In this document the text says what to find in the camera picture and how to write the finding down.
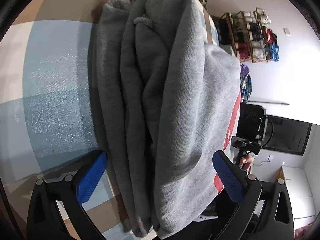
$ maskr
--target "metal screw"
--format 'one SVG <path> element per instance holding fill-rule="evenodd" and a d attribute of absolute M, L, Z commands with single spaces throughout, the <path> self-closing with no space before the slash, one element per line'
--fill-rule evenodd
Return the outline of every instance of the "metal screw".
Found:
<path fill-rule="evenodd" d="M 249 180 L 256 180 L 257 177 L 256 177 L 255 175 L 253 175 L 253 174 L 249 174 L 249 175 L 248 175 L 248 179 L 249 179 Z"/>
<path fill-rule="evenodd" d="M 42 183 L 43 183 L 43 179 L 38 179 L 37 182 L 36 182 L 36 184 L 37 184 L 38 186 L 42 185 Z"/>
<path fill-rule="evenodd" d="M 70 174 L 64 177 L 65 181 L 72 181 L 72 179 L 73 179 L 73 176 Z"/>
<path fill-rule="evenodd" d="M 279 183 L 280 185 L 283 185 L 283 184 L 284 184 L 284 180 L 283 180 L 283 179 L 278 179 L 278 183 Z"/>

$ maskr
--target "wall outlet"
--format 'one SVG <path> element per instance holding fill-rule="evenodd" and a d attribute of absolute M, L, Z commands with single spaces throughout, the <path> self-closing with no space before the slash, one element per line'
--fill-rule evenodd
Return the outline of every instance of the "wall outlet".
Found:
<path fill-rule="evenodd" d="M 271 154 L 269 155 L 269 158 L 268 158 L 269 163 L 271 163 L 271 161 L 273 160 L 273 157 L 274 157 L 273 155 L 271 155 Z"/>

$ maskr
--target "blue gripper pad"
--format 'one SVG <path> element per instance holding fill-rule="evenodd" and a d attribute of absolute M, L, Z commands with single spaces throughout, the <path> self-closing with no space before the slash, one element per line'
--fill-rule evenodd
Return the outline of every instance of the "blue gripper pad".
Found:
<path fill-rule="evenodd" d="M 103 152 L 76 186 L 76 198 L 79 204 L 87 202 L 90 199 L 107 166 L 108 156 Z"/>
<path fill-rule="evenodd" d="M 238 168 L 240 170 L 240 168 L 233 165 L 226 156 L 225 158 L 223 158 L 221 156 L 222 154 L 225 156 L 225 154 L 222 151 L 217 151 L 213 154 L 213 157 L 212 157 L 213 167 L 216 170 L 219 178 L 221 179 L 221 182 L 223 183 L 226 191 L 228 192 L 230 199 L 233 202 L 237 202 L 238 204 L 241 204 L 245 195 L 244 185 L 236 177 L 235 173 L 231 168 L 231 165 L 233 166 L 234 169 Z"/>

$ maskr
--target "gray fabric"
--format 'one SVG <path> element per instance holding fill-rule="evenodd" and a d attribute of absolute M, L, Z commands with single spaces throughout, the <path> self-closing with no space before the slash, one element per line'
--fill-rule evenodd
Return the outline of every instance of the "gray fabric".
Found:
<path fill-rule="evenodd" d="M 100 100 L 133 232 L 145 236 L 152 221 L 164 239 L 218 193 L 212 155 L 224 147 L 240 63 L 204 42 L 194 0 L 130 2 L 105 5 L 98 24 Z"/>

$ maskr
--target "red stripe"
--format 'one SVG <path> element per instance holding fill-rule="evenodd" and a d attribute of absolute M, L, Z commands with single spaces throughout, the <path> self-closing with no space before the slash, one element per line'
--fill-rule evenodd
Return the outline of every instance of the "red stripe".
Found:
<path fill-rule="evenodd" d="M 229 123 L 228 129 L 227 129 L 226 138 L 224 140 L 223 150 L 225 150 L 230 143 L 233 128 L 234 128 L 235 122 L 236 122 L 237 112 L 240 107 L 240 102 L 241 102 L 241 94 L 239 92 L 238 97 L 235 102 L 235 105 L 233 107 L 232 114 L 231 114 L 231 119 L 230 119 L 230 123 Z M 214 177 L 213 184 L 216 187 L 216 189 L 218 190 L 218 194 L 219 194 L 223 190 L 223 183 L 221 182 L 221 179 L 219 178 L 218 174 L 216 174 L 216 176 Z"/>

